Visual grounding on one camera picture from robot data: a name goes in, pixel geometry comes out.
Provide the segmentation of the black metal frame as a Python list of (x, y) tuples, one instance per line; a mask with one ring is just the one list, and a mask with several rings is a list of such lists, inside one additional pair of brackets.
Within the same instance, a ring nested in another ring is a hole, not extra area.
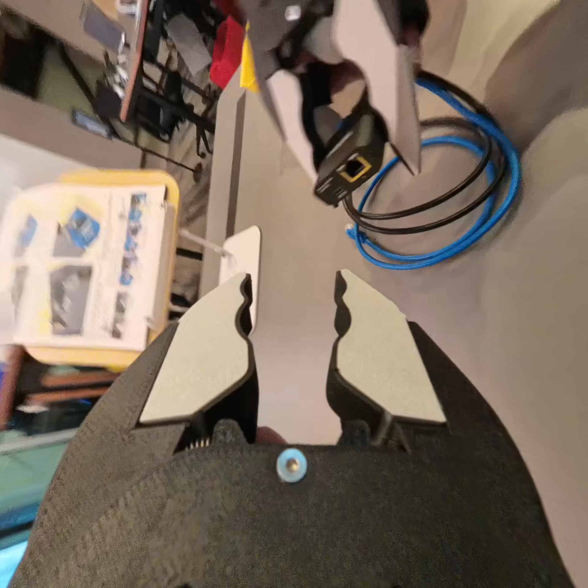
[(169, 143), (181, 123), (196, 129), (196, 153), (201, 159), (212, 156), (209, 135), (214, 136), (215, 122), (210, 117), (217, 104), (218, 93), (206, 92), (183, 77), (178, 70), (158, 61), (159, 44), (165, 39), (164, 19), (166, 1), (151, 1), (142, 65), (126, 123), (120, 120), (123, 86), (127, 80), (126, 33), (122, 35), (115, 62), (105, 58), (106, 73), (97, 83), (92, 105), (100, 119), (107, 123), (120, 121), (135, 129), (143, 129), (155, 139)]

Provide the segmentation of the yellow plastic bin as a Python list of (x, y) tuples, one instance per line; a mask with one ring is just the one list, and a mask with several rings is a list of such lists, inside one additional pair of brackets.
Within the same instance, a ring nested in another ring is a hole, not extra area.
[(259, 85), (254, 65), (254, 53), (249, 39), (249, 29), (250, 23), (247, 22), (241, 51), (239, 86), (246, 91), (259, 93)]

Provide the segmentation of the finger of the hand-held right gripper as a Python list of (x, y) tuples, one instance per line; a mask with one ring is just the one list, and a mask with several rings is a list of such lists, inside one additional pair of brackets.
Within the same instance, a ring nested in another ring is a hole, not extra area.
[(312, 159), (313, 146), (303, 125), (303, 93), (298, 77), (277, 70), (257, 80), (261, 96), (283, 142), (298, 159)]
[(382, 117), (388, 142), (408, 170), (421, 170), (415, 52), (402, 40), (399, 1), (335, 1), (333, 42), (362, 72), (370, 106)]

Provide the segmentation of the black ethernet splitter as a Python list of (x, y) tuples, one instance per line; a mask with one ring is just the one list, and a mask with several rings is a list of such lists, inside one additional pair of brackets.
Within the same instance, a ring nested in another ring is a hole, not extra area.
[(377, 174), (383, 164), (387, 132), (380, 117), (366, 112), (334, 144), (318, 168), (314, 195), (337, 207)]

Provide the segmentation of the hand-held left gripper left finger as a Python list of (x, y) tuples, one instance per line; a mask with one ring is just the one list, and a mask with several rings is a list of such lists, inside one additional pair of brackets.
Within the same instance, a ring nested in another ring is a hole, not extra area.
[(146, 398), (140, 425), (185, 423), (211, 437), (221, 420), (246, 441), (258, 428), (259, 382), (249, 335), (252, 277), (239, 273), (195, 303), (178, 321)]

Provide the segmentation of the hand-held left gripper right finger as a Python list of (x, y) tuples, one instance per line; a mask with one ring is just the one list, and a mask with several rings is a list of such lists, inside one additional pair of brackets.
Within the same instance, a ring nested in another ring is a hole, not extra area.
[(342, 422), (445, 424), (441, 402), (408, 320), (397, 305), (348, 269), (336, 273), (336, 339), (327, 401)]

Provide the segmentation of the red object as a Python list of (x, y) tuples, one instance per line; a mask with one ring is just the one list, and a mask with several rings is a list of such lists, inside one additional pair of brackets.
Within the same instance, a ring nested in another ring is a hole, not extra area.
[(209, 77), (221, 90), (227, 87), (241, 64), (244, 40), (245, 29), (232, 16), (228, 16), (219, 25)]

